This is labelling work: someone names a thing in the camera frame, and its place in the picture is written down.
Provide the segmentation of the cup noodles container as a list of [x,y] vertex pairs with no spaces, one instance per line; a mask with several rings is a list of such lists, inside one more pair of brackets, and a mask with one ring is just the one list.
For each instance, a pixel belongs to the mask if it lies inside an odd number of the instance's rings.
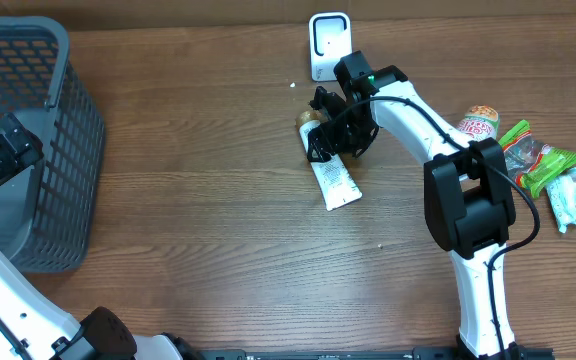
[[497,138],[501,118],[499,113],[487,105],[474,105],[464,114],[457,129],[476,141]]

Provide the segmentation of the colourful candy bag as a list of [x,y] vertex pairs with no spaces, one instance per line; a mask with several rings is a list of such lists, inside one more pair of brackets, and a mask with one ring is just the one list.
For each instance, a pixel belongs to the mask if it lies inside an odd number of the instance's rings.
[[527,120],[519,121],[499,140],[508,176],[533,199],[542,189],[576,165],[576,152],[553,147],[537,140]]

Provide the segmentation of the teal snack packet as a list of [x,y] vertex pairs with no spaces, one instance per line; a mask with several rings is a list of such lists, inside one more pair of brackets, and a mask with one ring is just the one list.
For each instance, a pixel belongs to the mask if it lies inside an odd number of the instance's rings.
[[568,169],[546,185],[546,191],[560,233],[576,225],[576,167]]

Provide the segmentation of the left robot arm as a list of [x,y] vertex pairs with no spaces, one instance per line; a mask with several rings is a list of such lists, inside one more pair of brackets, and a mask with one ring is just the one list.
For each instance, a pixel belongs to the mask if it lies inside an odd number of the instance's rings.
[[[42,158],[41,141],[14,114],[3,114],[0,186]],[[133,335],[105,307],[77,321],[34,288],[0,251],[0,359],[191,360],[200,356],[171,334]]]

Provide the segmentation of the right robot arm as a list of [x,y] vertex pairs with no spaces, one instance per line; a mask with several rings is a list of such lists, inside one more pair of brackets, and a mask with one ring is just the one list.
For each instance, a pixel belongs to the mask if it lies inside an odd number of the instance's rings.
[[356,51],[333,73],[343,93],[316,89],[310,105],[324,121],[306,136],[308,160],[358,157],[380,130],[397,138],[423,167],[425,222],[455,269],[459,357],[519,358],[504,291],[494,287],[503,278],[502,253],[516,219],[500,145],[475,141],[446,122],[395,66],[374,70]]

